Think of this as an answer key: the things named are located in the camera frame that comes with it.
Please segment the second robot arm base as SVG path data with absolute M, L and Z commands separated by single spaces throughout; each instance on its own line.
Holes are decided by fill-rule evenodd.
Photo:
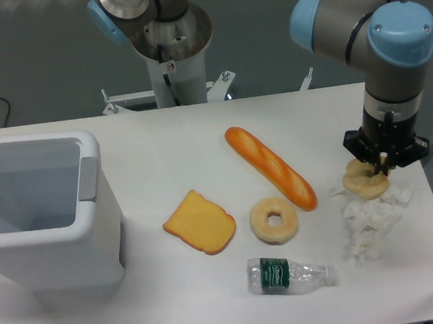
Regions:
M 90 0 L 87 11 L 111 42 L 160 63 L 194 57 L 212 37 L 211 19 L 189 0 Z

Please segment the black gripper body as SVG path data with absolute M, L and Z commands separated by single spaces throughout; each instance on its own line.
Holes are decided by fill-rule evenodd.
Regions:
M 385 153 L 396 154 L 396 167 L 405 167 L 429 154 L 429 140 L 416 135 L 417 116 L 395 120 L 392 111 L 379 119 L 363 113 L 362 124 L 357 130 L 344 135 L 343 146 L 359 161 L 373 165 L 375 154 L 381 153 L 381 168 L 385 168 Z

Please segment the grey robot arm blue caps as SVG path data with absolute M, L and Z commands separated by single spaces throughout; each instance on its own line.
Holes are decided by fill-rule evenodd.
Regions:
M 387 174 L 429 153 L 415 133 L 433 15 L 411 0 L 299 0 L 289 21 L 298 45 L 364 72 L 363 120 L 344 147 L 376 173 Z

